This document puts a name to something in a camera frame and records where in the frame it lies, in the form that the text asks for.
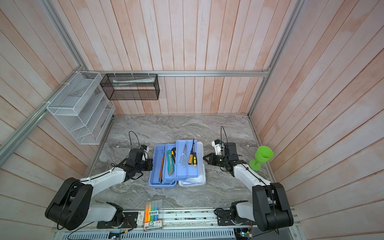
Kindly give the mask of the yellow black handled screwdriver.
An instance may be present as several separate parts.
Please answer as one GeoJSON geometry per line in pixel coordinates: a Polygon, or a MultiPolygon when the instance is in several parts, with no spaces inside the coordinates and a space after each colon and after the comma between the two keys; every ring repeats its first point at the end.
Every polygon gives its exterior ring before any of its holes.
{"type": "Polygon", "coordinates": [[[193,143],[193,146],[191,149],[189,164],[193,165],[194,167],[196,167],[198,165],[197,164],[197,154],[195,152],[195,143],[193,143]]]}

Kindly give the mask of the orange handled screwdriver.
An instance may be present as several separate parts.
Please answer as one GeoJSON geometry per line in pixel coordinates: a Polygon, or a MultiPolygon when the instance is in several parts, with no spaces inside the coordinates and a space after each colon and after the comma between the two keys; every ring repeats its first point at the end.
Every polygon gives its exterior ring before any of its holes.
{"type": "Polygon", "coordinates": [[[159,183],[160,184],[163,182],[164,163],[165,163],[165,152],[163,152],[163,157],[162,157],[162,161],[161,161],[161,170],[159,173],[159,183]]]}

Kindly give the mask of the silver metal tool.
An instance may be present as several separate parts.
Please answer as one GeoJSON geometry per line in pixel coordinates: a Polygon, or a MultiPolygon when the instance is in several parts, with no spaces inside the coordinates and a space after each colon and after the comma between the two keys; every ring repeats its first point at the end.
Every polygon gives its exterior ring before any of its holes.
{"type": "Polygon", "coordinates": [[[179,161],[179,165],[182,168],[186,168],[186,165],[187,165],[187,144],[185,144],[184,149],[182,151],[182,155],[181,155],[181,158],[180,158],[180,161],[179,161]]]}

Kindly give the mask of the teal utility knife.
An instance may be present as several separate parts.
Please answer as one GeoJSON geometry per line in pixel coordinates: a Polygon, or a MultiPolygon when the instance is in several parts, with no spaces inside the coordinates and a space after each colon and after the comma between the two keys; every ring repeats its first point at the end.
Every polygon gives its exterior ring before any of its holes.
{"type": "Polygon", "coordinates": [[[171,176],[174,173],[174,162],[172,160],[171,150],[167,151],[168,158],[168,175],[171,176]]]}

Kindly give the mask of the yellow black utility knife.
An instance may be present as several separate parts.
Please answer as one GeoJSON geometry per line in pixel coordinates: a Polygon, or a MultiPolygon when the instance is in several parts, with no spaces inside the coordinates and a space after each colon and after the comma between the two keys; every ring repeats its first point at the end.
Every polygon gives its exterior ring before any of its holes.
{"type": "Polygon", "coordinates": [[[172,160],[175,164],[176,163],[176,147],[172,148],[171,155],[172,155],[172,160]]]}

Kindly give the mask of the white toolbox lid pink handle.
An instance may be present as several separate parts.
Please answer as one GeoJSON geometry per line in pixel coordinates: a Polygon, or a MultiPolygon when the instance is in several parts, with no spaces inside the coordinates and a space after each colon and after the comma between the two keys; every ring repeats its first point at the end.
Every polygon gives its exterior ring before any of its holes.
{"type": "Polygon", "coordinates": [[[177,153],[177,167],[176,167],[176,179],[181,187],[197,187],[206,184],[206,169],[203,161],[204,146],[202,142],[197,140],[177,140],[177,150],[181,150],[177,153]],[[191,149],[195,143],[195,152],[197,154],[197,166],[188,164],[191,149]],[[182,155],[185,144],[187,144],[187,165],[186,168],[182,168],[179,165],[179,161],[182,155]]]}

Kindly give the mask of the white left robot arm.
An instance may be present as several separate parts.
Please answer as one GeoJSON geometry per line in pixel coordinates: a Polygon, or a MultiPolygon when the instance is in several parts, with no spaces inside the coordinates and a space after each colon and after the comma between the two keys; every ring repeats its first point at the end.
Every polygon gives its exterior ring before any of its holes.
{"type": "Polygon", "coordinates": [[[153,169],[153,159],[148,155],[149,147],[141,145],[131,149],[119,164],[95,176],[68,178],[61,185],[45,211],[45,217],[57,224],[57,229],[75,230],[83,223],[105,222],[112,228],[124,224],[123,208],[107,202],[91,205],[98,193],[128,180],[137,180],[144,171],[153,169]]]}

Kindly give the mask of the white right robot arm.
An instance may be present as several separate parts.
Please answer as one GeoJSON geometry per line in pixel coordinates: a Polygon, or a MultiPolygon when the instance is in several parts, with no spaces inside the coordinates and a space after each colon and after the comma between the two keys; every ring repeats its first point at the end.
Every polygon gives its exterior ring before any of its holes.
{"type": "Polygon", "coordinates": [[[267,146],[261,146],[255,153],[255,159],[246,163],[240,160],[236,144],[215,140],[212,142],[215,152],[203,157],[208,165],[217,166],[240,180],[252,193],[251,201],[233,202],[226,217],[219,218],[233,224],[255,223],[262,231],[278,231],[280,228],[291,227],[294,217],[282,184],[272,183],[257,171],[263,163],[274,156],[267,146]]]}

